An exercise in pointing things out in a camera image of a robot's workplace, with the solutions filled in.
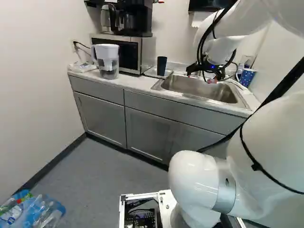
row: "power cord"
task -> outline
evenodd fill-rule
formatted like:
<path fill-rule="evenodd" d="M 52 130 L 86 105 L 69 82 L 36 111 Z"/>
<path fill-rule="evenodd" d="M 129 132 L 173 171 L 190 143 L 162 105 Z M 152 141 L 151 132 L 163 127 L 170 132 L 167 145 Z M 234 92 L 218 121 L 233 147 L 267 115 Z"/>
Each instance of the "power cord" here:
<path fill-rule="evenodd" d="M 73 44 L 74 44 L 74 47 L 75 47 L 75 48 L 82 50 L 83 52 L 85 52 L 85 53 L 86 53 L 87 55 L 89 55 L 89 56 L 92 56 L 90 53 L 87 53 L 86 50 L 83 50 L 81 47 L 78 47 L 77 44 L 80 44 L 80 45 L 84 46 L 84 47 L 87 48 L 87 49 L 91 49 L 91 48 L 89 48 L 88 46 L 86 46 L 86 45 L 84 45 L 84 44 L 82 44 L 82 43 L 80 43 L 80 42 L 78 42 L 78 41 L 73 41 Z"/>
<path fill-rule="evenodd" d="M 83 50 L 81 47 L 77 47 L 78 49 L 80 49 L 80 50 L 82 50 L 83 52 L 85 52 L 88 56 L 91 56 L 92 57 L 92 55 L 90 54 L 90 53 L 87 53 L 87 51 L 86 50 Z"/>
<path fill-rule="evenodd" d="M 76 44 L 80 44 L 80 45 L 84 46 L 85 48 L 91 49 L 90 47 L 88 47 L 88 46 L 86 46 L 86 45 L 84 45 L 84 44 L 82 44 L 82 43 L 80 43 L 78 41 L 73 41 L 73 44 L 74 44 L 75 47 L 77 47 Z"/>

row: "white robotic arm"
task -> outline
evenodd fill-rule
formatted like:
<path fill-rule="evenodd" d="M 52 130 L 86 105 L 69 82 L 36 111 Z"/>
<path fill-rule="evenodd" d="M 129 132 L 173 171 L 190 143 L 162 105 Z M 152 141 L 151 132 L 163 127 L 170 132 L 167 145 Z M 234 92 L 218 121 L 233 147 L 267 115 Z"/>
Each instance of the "white robotic arm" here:
<path fill-rule="evenodd" d="M 302 0 L 238 1 L 214 28 L 217 39 L 208 35 L 204 61 L 224 64 L 243 36 L 261 29 L 271 17 L 302 36 L 302 9 Z M 202 23 L 196 42 L 214 16 Z M 174 211 L 180 211 L 191 228 L 211 228 L 220 213 L 259 219 L 283 200 L 304 194 L 303 100 L 304 93 L 297 93 L 259 109 L 229 141 L 226 161 L 177 153 L 169 167 L 170 189 L 178 202 Z"/>
<path fill-rule="evenodd" d="M 211 14 L 201 23 L 194 38 L 195 47 L 222 11 Z M 208 53 L 208 61 L 213 65 L 224 65 L 247 35 L 261 30 L 271 20 L 272 17 L 261 0 L 238 1 L 214 28 L 216 39 L 213 33 L 208 35 L 203 46 L 203 52 Z"/>

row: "countertop edge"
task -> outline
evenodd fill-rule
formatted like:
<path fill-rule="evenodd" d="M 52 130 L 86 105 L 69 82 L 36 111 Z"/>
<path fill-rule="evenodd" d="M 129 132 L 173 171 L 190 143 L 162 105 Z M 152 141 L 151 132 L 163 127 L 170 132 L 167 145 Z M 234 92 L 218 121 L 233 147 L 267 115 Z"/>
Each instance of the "countertop edge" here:
<path fill-rule="evenodd" d="M 170 101 L 179 102 L 179 103 L 186 104 L 186 105 L 192 105 L 192 106 L 195 106 L 198 108 L 204 108 L 204 109 L 209 109 L 209 110 L 216 111 L 216 112 L 234 115 L 234 116 L 237 116 L 240 118 L 247 118 L 253 113 L 253 111 L 243 109 L 243 108 L 238 108 L 238 107 L 233 107 L 233 106 L 229 106 L 229 108 L 226 108 L 225 106 L 219 107 L 217 105 L 212 105 L 212 104 L 207 104 L 207 103 L 203 104 L 202 102 L 200 102 L 196 99 L 170 96 L 165 93 L 162 93 L 161 91 L 152 90 L 151 87 L 159 80 L 158 78 L 152 78 L 152 77 L 147 77 L 147 76 L 136 77 L 136 76 L 119 74 L 119 76 L 131 77 L 129 79 L 132 79 L 134 81 L 133 83 L 127 83 L 127 82 L 122 83 L 122 82 L 117 81 L 116 79 L 107 80 L 107 79 L 102 79 L 100 77 L 97 77 L 96 74 L 98 74 L 98 73 L 99 73 L 98 70 L 89 71 L 89 72 L 85 72 L 85 73 L 75 73 L 72 71 L 67 72 L 67 74 L 69 76 L 74 76 L 74 77 L 82 78 L 85 80 L 94 81 L 96 83 L 101 83 L 101 84 L 108 85 L 108 86 L 126 89 L 126 90 L 129 90 L 132 92 L 142 93 L 145 95 L 151 95 L 151 96 L 167 99 Z"/>

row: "cabinet drawer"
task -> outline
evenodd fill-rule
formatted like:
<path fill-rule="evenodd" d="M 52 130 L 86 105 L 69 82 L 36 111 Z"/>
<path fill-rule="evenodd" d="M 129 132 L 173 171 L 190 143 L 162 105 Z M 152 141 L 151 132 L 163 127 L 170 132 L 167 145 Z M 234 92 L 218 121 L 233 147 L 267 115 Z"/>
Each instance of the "cabinet drawer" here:
<path fill-rule="evenodd" d="M 73 91 L 98 97 L 106 101 L 124 105 L 124 90 L 110 85 L 69 76 Z"/>
<path fill-rule="evenodd" d="M 223 135 L 229 134 L 245 121 L 244 118 L 238 116 L 182 104 L 175 101 L 169 101 L 128 90 L 124 91 L 124 99 L 125 106 L 127 107 Z"/>

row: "kitchen counter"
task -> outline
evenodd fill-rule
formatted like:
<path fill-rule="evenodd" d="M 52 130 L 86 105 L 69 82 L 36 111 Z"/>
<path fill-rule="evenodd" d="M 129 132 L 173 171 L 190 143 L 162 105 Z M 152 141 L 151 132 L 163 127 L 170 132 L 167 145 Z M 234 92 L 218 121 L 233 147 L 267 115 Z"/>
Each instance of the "kitchen counter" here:
<path fill-rule="evenodd" d="M 207 99 L 207 100 L 199 100 L 191 97 L 187 97 L 179 94 L 168 94 L 163 91 L 157 91 L 151 89 L 153 85 L 159 80 L 158 78 L 152 78 L 147 76 L 132 76 L 127 74 L 119 74 L 119 77 L 114 80 L 107 80 L 100 77 L 99 70 L 93 70 L 86 73 L 74 73 L 68 71 L 68 74 L 71 76 L 79 77 L 82 79 L 98 82 L 101 84 L 106 84 L 109 86 L 115 86 L 127 90 L 131 90 L 134 92 L 143 93 L 146 95 L 152 95 L 155 97 L 160 97 L 188 105 L 193 105 L 197 107 L 202 107 L 218 112 L 223 112 L 227 114 L 232 114 L 240 117 L 248 117 L 253 113 L 254 110 L 260 105 L 257 99 L 254 97 L 252 93 L 248 91 L 243 91 L 239 89 L 237 86 L 239 93 L 242 95 L 243 99 L 246 101 L 251 110 L 235 107 L 226 103 L 218 102 L 215 100 Z"/>

